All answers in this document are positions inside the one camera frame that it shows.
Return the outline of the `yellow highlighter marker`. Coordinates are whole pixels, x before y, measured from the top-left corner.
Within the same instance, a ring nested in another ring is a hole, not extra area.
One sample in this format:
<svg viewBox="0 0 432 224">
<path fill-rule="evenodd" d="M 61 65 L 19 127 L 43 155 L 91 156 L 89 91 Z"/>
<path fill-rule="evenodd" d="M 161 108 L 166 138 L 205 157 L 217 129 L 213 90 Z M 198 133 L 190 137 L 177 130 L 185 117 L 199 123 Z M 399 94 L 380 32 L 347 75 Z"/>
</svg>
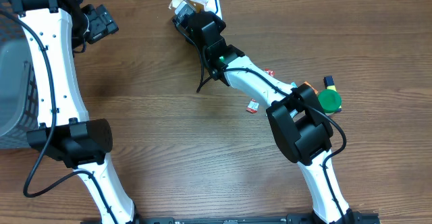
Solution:
<svg viewBox="0 0 432 224">
<path fill-rule="evenodd" d="M 325 84 L 326 89 L 331 89 L 331 90 L 334 90 L 337 92 L 332 76 L 325 76 L 324 77 L 324 84 Z"/>
</svg>

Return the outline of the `beige dog treat bag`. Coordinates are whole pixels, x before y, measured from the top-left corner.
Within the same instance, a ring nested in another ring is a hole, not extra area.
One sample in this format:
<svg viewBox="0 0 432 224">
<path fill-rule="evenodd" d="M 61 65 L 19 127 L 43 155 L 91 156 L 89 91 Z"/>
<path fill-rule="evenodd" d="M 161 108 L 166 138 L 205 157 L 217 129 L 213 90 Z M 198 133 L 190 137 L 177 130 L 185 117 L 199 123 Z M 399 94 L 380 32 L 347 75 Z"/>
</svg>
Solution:
<svg viewBox="0 0 432 224">
<path fill-rule="evenodd" d="M 177 9 L 182 3 L 190 5 L 194 11 L 208 11 L 207 3 L 209 0 L 171 0 L 168 9 Z"/>
</svg>

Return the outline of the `green lid jar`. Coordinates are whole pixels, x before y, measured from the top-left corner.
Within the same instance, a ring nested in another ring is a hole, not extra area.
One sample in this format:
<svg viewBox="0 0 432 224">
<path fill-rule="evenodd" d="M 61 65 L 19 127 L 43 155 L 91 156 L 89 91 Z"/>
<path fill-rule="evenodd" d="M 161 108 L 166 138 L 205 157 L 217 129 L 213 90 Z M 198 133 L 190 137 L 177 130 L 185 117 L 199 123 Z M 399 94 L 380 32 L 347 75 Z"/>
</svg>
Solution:
<svg viewBox="0 0 432 224">
<path fill-rule="evenodd" d="M 342 98 L 334 90 L 323 90 L 317 97 L 325 113 L 336 113 L 342 108 Z"/>
</svg>

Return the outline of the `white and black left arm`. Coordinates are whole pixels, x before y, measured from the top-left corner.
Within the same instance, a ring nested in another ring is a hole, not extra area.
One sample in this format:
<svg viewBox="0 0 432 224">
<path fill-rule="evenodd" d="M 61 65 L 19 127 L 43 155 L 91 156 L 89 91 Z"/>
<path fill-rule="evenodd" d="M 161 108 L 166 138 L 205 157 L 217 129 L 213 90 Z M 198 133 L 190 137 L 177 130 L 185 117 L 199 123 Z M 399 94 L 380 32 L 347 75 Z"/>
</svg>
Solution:
<svg viewBox="0 0 432 224">
<path fill-rule="evenodd" d="M 24 30 L 37 84 L 38 127 L 27 133 L 28 144 L 84 182 L 102 223 L 139 223 L 113 166 L 111 127 L 89 117 L 74 65 L 75 54 L 116 33 L 117 24 L 105 6 L 83 0 L 8 1 L 5 16 Z"/>
</svg>

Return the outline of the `orange snack packet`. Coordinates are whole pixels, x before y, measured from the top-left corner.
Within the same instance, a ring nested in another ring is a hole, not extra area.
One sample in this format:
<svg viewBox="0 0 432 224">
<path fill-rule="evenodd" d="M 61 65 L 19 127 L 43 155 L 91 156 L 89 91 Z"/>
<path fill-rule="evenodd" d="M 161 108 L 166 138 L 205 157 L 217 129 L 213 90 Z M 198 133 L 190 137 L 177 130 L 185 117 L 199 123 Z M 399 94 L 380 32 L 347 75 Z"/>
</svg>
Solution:
<svg viewBox="0 0 432 224">
<path fill-rule="evenodd" d="M 309 82 L 307 82 L 307 81 L 304 81 L 304 83 L 303 84 L 306 84 L 307 86 L 309 86 L 313 91 L 314 91 L 314 93 L 316 94 L 316 95 L 318 95 L 319 94 L 319 91 L 318 90 L 316 90 Z"/>
</svg>

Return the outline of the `mint green tissue packet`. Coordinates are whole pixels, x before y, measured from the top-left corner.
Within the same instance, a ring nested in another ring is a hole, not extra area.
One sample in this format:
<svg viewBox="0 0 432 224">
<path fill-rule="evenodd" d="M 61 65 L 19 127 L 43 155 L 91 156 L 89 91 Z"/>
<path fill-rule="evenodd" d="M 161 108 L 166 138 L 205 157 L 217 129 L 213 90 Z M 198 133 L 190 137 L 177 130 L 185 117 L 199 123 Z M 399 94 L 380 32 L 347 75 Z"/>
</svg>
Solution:
<svg viewBox="0 0 432 224">
<path fill-rule="evenodd" d="M 293 88 L 297 88 L 297 85 L 296 85 L 295 82 L 292 82 L 292 83 L 291 83 L 291 86 L 292 86 Z M 290 115 L 291 115 L 292 118 L 294 118 L 297 114 L 298 114 L 298 112 L 297 112 L 297 110 L 295 110 L 295 109 L 293 109 L 293 110 L 291 111 L 291 113 L 290 113 Z"/>
</svg>

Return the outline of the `red snack stick packet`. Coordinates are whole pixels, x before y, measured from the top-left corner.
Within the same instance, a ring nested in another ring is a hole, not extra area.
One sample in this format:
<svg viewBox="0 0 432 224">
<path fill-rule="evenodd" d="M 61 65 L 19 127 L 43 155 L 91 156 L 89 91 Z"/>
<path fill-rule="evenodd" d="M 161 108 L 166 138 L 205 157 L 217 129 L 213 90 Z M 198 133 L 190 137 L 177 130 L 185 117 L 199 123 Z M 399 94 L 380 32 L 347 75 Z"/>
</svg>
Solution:
<svg viewBox="0 0 432 224">
<path fill-rule="evenodd" d="M 275 72 L 271 69 L 264 69 L 264 71 L 268 73 L 271 77 L 275 75 Z M 249 113 L 256 113 L 258 109 L 259 109 L 259 103 L 256 100 L 251 99 L 246 108 L 246 111 Z"/>
</svg>

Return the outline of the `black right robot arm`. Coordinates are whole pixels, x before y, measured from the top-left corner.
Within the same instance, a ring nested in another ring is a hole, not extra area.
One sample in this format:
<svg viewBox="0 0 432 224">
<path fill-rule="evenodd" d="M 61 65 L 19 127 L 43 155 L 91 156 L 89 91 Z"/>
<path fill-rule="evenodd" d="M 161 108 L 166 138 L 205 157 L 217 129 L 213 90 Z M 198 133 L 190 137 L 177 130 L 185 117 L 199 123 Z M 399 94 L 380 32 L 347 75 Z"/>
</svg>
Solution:
<svg viewBox="0 0 432 224">
<path fill-rule="evenodd" d="M 243 51 L 227 45 L 225 22 L 210 11 L 182 11 L 172 20 L 176 30 L 198 51 L 202 72 L 238 89 L 266 106 L 278 149 L 299 166 L 313 200 L 317 223 L 349 223 L 352 211 L 344 200 L 331 159 L 333 130 L 339 125 L 324 112 L 307 84 L 285 84 L 257 67 Z"/>
</svg>

